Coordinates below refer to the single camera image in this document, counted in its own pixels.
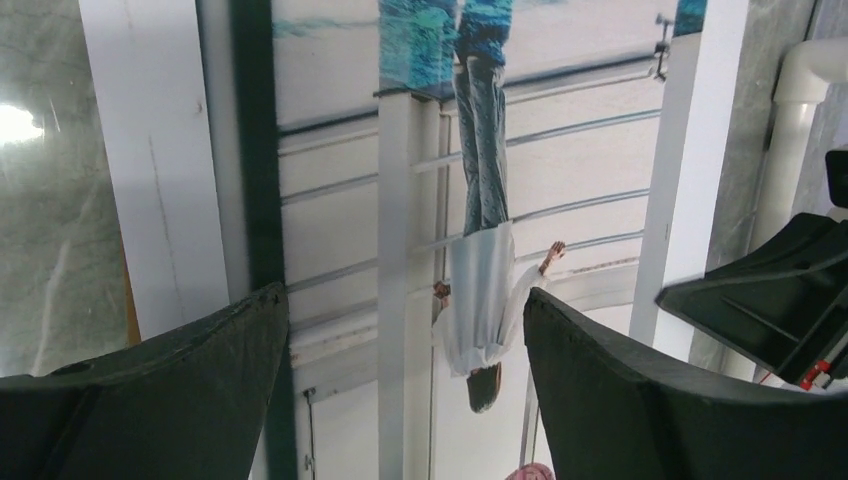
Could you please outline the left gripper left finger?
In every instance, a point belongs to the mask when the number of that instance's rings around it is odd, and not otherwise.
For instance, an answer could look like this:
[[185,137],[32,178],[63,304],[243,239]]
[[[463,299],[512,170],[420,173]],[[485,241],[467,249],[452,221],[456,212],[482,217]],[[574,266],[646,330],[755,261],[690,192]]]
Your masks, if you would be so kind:
[[247,478],[288,326],[276,282],[134,347],[3,378],[2,477]]

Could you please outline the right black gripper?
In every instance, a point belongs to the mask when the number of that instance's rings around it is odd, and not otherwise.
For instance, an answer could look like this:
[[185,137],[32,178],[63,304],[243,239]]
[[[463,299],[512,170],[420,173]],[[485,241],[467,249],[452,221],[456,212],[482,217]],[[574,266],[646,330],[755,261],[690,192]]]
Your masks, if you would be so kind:
[[[825,155],[828,196],[848,208],[848,150]],[[664,311],[706,332],[787,383],[803,385],[821,362],[845,374],[847,223],[801,213],[747,256],[667,286]]]

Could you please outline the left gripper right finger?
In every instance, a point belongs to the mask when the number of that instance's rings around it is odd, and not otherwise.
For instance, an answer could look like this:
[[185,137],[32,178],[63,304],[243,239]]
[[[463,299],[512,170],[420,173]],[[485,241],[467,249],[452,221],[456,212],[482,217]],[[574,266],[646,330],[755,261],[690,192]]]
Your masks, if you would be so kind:
[[677,360],[535,288],[524,341],[560,479],[843,479],[847,397]]

